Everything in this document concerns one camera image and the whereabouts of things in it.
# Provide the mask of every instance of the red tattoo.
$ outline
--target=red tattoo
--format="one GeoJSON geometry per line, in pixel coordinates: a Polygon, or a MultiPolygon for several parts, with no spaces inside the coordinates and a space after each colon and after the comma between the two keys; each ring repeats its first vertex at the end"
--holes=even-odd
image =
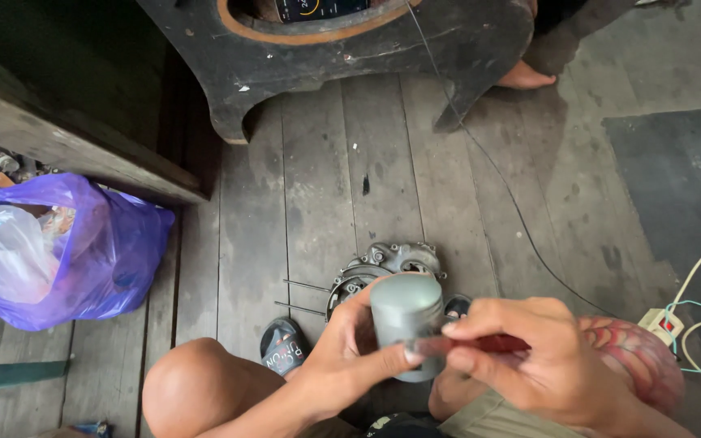
{"type": "Polygon", "coordinates": [[[653,333],[606,316],[581,316],[578,325],[602,361],[649,406],[671,414],[684,394],[675,356],[653,333]]]}

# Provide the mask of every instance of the power strip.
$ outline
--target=power strip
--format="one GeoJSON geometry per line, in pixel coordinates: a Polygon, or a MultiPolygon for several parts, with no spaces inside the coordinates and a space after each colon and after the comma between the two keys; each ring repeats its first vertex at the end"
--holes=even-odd
{"type": "Polygon", "coordinates": [[[668,320],[664,309],[649,310],[637,325],[655,334],[663,343],[667,344],[667,347],[672,345],[672,341],[683,331],[683,323],[677,316],[670,313],[668,320]],[[672,336],[664,329],[665,325],[672,336]]]}

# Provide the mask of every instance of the black slide sandal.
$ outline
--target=black slide sandal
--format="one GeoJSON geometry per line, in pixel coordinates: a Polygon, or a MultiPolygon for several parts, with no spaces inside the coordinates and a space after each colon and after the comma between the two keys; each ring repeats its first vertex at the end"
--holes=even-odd
{"type": "Polygon", "coordinates": [[[448,318],[450,321],[458,320],[459,318],[455,316],[448,316],[448,312],[456,312],[459,317],[461,317],[470,311],[470,304],[472,304],[472,301],[464,295],[450,295],[445,299],[445,307],[443,312],[445,314],[445,318],[448,318]]]}
{"type": "Polygon", "coordinates": [[[310,353],[310,344],[299,326],[293,320],[282,316],[264,329],[259,352],[262,365],[284,376],[305,363],[310,353]]]}

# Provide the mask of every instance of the black cable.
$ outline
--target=black cable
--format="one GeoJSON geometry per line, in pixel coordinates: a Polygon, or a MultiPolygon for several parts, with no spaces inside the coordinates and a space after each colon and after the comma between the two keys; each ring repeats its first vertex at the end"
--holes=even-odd
{"type": "Polygon", "coordinates": [[[534,255],[538,257],[540,260],[540,263],[545,266],[545,269],[549,272],[549,274],[556,279],[559,283],[561,283],[562,286],[564,286],[568,291],[570,291],[572,294],[583,300],[585,303],[588,303],[592,305],[593,307],[599,309],[600,311],[609,314],[610,316],[613,316],[614,318],[618,318],[618,316],[610,313],[609,311],[602,309],[598,305],[591,303],[588,299],[584,298],[581,294],[578,292],[575,292],[572,288],[570,288],[569,285],[567,285],[561,278],[559,278],[558,275],[548,266],[548,264],[545,263],[545,260],[543,260],[543,257],[540,255],[540,252],[538,251],[538,247],[534,244],[534,240],[532,239],[532,234],[529,233],[529,227],[527,226],[527,222],[523,220],[523,214],[521,213],[521,208],[518,206],[518,203],[516,202],[516,197],[512,194],[512,190],[510,189],[510,185],[508,185],[507,180],[505,179],[505,176],[501,174],[501,171],[499,170],[499,167],[497,167],[496,163],[492,159],[491,155],[486,152],[486,150],[481,146],[480,142],[475,139],[475,136],[472,135],[469,129],[464,125],[464,122],[461,119],[461,116],[459,115],[459,112],[456,110],[456,107],[453,106],[453,100],[451,100],[450,96],[448,95],[448,90],[445,88],[445,83],[443,82],[443,75],[440,74],[439,69],[437,68],[437,62],[434,61],[434,56],[432,55],[432,49],[429,48],[429,44],[426,42],[426,36],[424,35],[423,29],[421,28],[421,25],[418,23],[418,18],[415,16],[415,11],[413,10],[413,6],[411,6],[409,0],[405,0],[405,4],[407,5],[407,8],[410,10],[410,15],[413,15],[413,21],[415,23],[415,26],[418,28],[418,33],[421,35],[421,39],[424,42],[424,47],[426,48],[426,53],[429,55],[429,61],[432,62],[432,67],[434,67],[434,73],[437,75],[437,79],[440,81],[440,86],[443,88],[443,94],[445,94],[445,98],[448,99],[448,105],[450,105],[451,109],[453,110],[453,113],[456,114],[456,119],[459,121],[459,125],[464,129],[464,132],[467,133],[467,135],[470,136],[473,142],[481,149],[481,152],[486,156],[488,161],[494,166],[494,170],[496,170],[497,174],[501,178],[502,183],[505,184],[505,189],[507,189],[507,193],[510,195],[510,198],[512,200],[512,205],[516,207],[516,213],[518,213],[518,217],[521,219],[521,225],[523,225],[523,231],[526,232],[527,238],[529,238],[529,243],[532,245],[532,249],[534,250],[534,255]]]}

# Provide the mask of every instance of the fingernail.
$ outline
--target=fingernail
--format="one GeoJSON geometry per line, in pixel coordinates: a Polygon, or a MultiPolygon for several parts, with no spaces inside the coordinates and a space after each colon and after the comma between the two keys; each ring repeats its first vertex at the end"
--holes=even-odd
{"type": "Polygon", "coordinates": [[[448,323],[443,326],[443,333],[448,334],[456,329],[456,323],[448,323]]]}
{"type": "Polygon", "coordinates": [[[453,366],[453,368],[469,373],[475,366],[475,361],[472,356],[462,352],[461,350],[456,350],[448,354],[448,363],[453,366]]]}
{"type": "Polygon", "coordinates": [[[415,339],[407,339],[404,341],[404,360],[411,365],[417,365],[424,361],[425,357],[422,354],[415,353],[415,339]]]}

